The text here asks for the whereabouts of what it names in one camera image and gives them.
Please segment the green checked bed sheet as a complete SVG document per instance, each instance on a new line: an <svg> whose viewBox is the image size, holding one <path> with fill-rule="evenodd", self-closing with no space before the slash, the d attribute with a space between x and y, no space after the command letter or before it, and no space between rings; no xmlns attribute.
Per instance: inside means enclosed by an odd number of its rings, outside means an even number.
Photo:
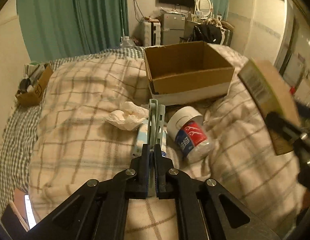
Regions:
<svg viewBox="0 0 310 240"><path fill-rule="evenodd" d="M106 49L97 54L49 61L50 77L43 100L37 106L18 106L8 118L0 150L0 206L13 200L13 192L28 191L29 164L38 140L37 126L48 102L53 107L88 109L89 100L112 112L125 101L135 104L147 99L144 47Z"/></svg>

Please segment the grey mini refrigerator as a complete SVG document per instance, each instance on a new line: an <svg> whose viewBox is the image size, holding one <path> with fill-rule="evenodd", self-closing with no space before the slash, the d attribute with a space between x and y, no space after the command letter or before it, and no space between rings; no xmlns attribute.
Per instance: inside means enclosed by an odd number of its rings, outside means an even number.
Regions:
<svg viewBox="0 0 310 240"><path fill-rule="evenodd" d="M162 14L161 44L178 44L184 35L185 16L182 14Z"/></svg>

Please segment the cream lace cloth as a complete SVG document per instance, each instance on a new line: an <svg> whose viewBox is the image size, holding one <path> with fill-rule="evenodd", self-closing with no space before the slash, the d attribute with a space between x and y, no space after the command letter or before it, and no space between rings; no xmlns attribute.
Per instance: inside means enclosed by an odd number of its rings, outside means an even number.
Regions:
<svg viewBox="0 0 310 240"><path fill-rule="evenodd" d="M133 131L148 118L148 114L148 109L126 101L119 109L109 113L105 120L120 130Z"/></svg>

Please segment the phone on bedside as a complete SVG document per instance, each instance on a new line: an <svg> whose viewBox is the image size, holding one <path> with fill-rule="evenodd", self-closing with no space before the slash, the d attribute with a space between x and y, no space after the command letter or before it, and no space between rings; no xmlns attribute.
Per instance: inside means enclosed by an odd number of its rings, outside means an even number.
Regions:
<svg viewBox="0 0 310 240"><path fill-rule="evenodd" d="M25 192L15 189L13 200L9 201L9 207L12 209L13 214L18 218L25 231L29 231L37 224L29 195Z"/></svg>

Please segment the cream plaid blanket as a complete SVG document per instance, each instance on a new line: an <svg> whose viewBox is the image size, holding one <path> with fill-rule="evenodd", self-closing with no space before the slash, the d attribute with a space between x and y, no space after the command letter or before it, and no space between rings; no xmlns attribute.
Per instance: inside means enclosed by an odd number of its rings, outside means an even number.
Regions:
<svg viewBox="0 0 310 240"><path fill-rule="evenodd" d="M99 56L55 70L29 166L29 196L37 222L86 181L111 179L129 167L137 132L120 130L105 118L126 101L142 105L149 98L141 59ZM274 153L263 119L237 76L224 98L196 108L204 115L214 151L189 163L168 139L167 156L192 178L216 179L284 237L295 224L304 194L294 154Z"/></svg>

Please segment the black jacket on chair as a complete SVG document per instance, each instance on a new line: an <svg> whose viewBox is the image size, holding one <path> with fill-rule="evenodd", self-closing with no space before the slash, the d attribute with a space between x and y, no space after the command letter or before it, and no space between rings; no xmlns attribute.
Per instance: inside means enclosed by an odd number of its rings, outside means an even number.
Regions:
<svg viewBox="0 0 310 240"><path fill-rule="evenodd" d="M222 41L222 32L220 28L208 24L199 24L194 26L189 41L204 41L212 44L220 44Z"/></svg>

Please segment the white louvered wardrobe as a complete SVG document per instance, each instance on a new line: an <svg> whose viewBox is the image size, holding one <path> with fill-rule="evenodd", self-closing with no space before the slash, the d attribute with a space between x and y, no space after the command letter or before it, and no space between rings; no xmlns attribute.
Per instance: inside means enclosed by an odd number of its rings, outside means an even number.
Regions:
<svg viewBox="0 0 310 240"><path fill-rule="evenodd" d="M234 27L230 47L250 59L282 67L293 29L288 0L229 0L227 22Z"/></svg>

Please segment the clear water jug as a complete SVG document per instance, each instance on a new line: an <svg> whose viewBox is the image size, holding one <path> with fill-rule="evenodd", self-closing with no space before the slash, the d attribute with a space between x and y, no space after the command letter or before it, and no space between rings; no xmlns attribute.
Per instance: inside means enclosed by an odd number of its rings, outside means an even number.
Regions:
<svg viewBox="0 0 310 240"><path fill-rule="evenodd" d="M129 36L122 36L120 41L121 48L132 48L135 47L134 41Z"/></svg>

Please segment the large green curtain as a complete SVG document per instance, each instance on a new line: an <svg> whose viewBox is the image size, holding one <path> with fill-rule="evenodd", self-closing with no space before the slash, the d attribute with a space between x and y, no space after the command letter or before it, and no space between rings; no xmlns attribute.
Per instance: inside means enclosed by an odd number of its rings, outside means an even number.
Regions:
<svg viewBox="0 0 310 240"><path fill-rule="evenodd" d="M17 0L32 61L95 54L127 36L126 0Z"/></svg>

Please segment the brown cardboard packet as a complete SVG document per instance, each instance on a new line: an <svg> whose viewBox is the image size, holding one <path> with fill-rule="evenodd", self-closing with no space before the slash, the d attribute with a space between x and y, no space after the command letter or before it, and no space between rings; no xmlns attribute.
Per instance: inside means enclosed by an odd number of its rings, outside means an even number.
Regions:
<svg viewBox="0 0 310 240"><path fill-rule="evenodd" d="M264 122L268 113L275 112L296 126L300 126L298 110L290 87L278 70L267 60L248 60L238 73L253 98Z"/></svg>

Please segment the white oval vanity mirror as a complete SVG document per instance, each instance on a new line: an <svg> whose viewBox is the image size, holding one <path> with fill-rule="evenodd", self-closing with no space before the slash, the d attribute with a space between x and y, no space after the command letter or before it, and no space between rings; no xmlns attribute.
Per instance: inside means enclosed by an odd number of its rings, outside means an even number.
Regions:
<svg viewBox="0 0 310 240"><path fill-rule="evenodd" d="M197 0L196 1L196 14L209 17L212 13L213 5L211 0Z"/></svg>

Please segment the small cardboard box with items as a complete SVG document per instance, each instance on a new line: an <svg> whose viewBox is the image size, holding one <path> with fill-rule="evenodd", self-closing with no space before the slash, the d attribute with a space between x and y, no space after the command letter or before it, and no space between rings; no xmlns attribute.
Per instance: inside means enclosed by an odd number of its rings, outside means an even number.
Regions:
<svg viewBox="0 0 310 240"><path fill-rule="evenodd" d="M27 64L25 70L26 74L18 85L15 97L22 107L37 106L43 99L53 70L49 63Z"/></svg>

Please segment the large open cardboard box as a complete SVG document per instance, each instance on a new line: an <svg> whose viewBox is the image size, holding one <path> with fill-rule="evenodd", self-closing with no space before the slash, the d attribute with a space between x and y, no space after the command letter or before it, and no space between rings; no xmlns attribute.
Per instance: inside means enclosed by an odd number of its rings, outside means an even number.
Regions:
<svg viewBox="0 0 310 240"><path fill-rule="evenodd" d="M165 106L186 105L226 95L233 65L204 41L148 47L144 50L148 87Z"/></svg>

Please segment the grey folding hook tool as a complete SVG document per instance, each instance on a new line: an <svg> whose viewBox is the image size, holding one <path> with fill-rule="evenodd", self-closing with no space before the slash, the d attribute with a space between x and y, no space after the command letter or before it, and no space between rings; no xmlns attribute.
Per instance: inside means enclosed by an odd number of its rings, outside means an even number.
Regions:
<svg viewBox="0 0 310 240"><path fill-rule="evenodd" d="M148 197L156 195L156 174L155 174L155 146L162 146L163 130L165 119L165 106L159 105L158 100L149 100L147 143L150 155L150 170L148 182Z"/></svg>

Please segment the white suitcase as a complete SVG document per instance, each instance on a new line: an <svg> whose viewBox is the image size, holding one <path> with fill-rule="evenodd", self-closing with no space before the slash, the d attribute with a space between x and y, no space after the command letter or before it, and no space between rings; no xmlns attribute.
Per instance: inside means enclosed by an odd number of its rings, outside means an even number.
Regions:
<svg viewBox="0 0 310 240"><path fill-rule="evenodd" d="M158 20L141 23L141 37L143 46L159 46L161 43L161 25Z"/></svg>

